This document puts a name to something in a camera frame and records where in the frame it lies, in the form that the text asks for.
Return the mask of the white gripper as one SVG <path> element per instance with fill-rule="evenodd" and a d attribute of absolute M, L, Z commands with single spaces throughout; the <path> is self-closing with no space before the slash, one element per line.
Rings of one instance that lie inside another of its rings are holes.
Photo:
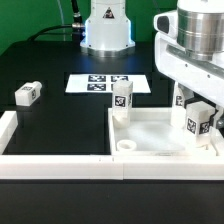
<path fill-rule="evenodd" d="M 154 44 L 157 69 L 219 105 L 211 117 L 211 126 L 224 128 L 224 52 L 214 53 L 211 62 L 198 61 L 188 57 L 174 39 L 160 32 L 156 34 Z"/>

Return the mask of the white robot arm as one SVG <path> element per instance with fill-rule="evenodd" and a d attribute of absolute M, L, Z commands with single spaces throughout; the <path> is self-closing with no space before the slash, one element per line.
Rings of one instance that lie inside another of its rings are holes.
<path fill-rule="evenodd" d="M 154 28 L 159 72 L 215 104 L 213 126 L 224 128 L 224 2 L 178 0 Z"/>

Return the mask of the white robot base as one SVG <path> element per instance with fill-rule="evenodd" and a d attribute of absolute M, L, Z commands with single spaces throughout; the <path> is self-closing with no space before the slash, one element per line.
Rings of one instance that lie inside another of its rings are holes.
<path fill-rule="evenodd" d="M 81 51 L 99 57 L 118 57 L 134 51 L 126 0 L 91 0 Z"/>

